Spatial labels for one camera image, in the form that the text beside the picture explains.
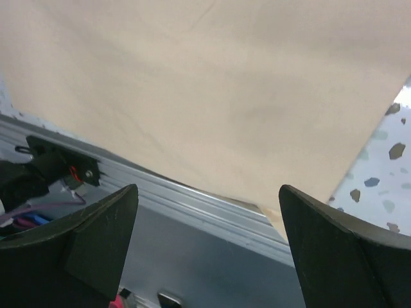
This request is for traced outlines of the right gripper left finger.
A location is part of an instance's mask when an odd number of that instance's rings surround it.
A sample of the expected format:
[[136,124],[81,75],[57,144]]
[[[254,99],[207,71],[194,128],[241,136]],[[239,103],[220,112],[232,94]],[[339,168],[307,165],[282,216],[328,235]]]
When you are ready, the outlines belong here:
[[1,240],[1,307],[108,307],[120,285],[137,185]]

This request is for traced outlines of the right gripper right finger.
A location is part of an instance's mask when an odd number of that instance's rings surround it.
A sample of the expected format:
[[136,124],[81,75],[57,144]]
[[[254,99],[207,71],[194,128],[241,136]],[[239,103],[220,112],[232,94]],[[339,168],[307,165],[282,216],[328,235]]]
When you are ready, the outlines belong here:
[[307,307],[410,307],[410,237],[282,185],[281,215]]

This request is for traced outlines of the beige cloth wrap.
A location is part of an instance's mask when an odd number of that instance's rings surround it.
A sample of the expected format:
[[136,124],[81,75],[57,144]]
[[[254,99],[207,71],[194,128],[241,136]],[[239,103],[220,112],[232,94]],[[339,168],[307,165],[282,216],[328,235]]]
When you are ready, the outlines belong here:
[[409,1],[2,1],[14,108],[262,208],[326,200],[410,75]]

